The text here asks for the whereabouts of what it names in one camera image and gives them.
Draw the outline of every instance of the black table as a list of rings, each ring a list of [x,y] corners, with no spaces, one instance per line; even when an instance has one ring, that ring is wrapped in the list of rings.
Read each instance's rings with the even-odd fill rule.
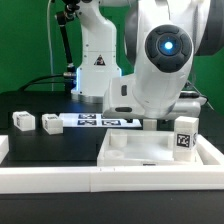
[[[101,113],[101,105],[80,104],[62,92],[7,92],[0,94],[0,107],[0,134],[8,134],[10,140],[10,152],[1,167],[96,165],[106,128],[65,128],[63,135],[49,137],[39,118],[44,113]],[[12,113],[23,110],[36,116],[36,131],[21,133],[13,127]],[[158,123],[159,130],[172,128],[171,121]],[[200,114],[199,133],[224,152],[224,119],[208,107]],[[79,143],[84,136],[91,151],[86,149],[87,142]],[[25,149],[27,142],[32,153]],[[43,144],[44,151],[37,153]],[[67,150],[62,153],[60,147]],[[223,190],[0,195],[4,224],[221,224],[223,209]]]

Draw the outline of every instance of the green wall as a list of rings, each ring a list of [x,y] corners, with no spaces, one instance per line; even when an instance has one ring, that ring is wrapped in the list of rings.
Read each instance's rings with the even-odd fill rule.
[[[54,72],[66,70],[66,61],[58,25],[54,19],[56,12],[63,10],[62,1],[56,0],[51,6],[51,33],[54,54]],[[0,1],[0,92],[17,90],[28,81],[50,74],[47,40],[48,0]],[[102,14],[112,20],[118,29],[117,63],[123,74],[133,68],[124,55],[123,29],[128,7],[102,8]],[[75,65],[81,63],[81,31],[79,21],[67,26]],[[197,88],[210,99],[210,103],[224,115],[224,50],[211,57],[195,59]],[[30,90],[50,90],[51,86],[35,86]]]

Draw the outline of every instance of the white tray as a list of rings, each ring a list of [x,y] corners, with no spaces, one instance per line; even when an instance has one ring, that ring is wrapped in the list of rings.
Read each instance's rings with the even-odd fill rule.
[[[111,136],[119,135],[127,139],[123,147],[111,143]],[[108,129],[97,166],[203,165],[197,152],[195,161],[174,161],[173,141],[173,132]]]

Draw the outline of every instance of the warning label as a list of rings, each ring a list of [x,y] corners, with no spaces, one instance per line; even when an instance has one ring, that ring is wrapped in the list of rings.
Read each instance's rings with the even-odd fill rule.
[[[103,60],[103,57],[101,55],[97,58],[94,65],[100,65],[100,66],[105,66],[106,65],[104,60]]]

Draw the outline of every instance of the small white cube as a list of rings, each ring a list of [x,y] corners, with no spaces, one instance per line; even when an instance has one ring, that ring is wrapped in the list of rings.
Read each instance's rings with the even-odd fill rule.
[[[143,130],[156,131],[157,130],[157,120],[143,119]]]
[[[21,131],[35,130],[35,117],[27,111],[14,112],[12,115],[14,125]]]
[[[174,125],[174,152],[176,161],[194,161],[196,156],[196,141],[199,119],[193,117],[178,117]]]
[[[63,133],[63,120],[56,114],[42,115],[42,125],[50,135]]]

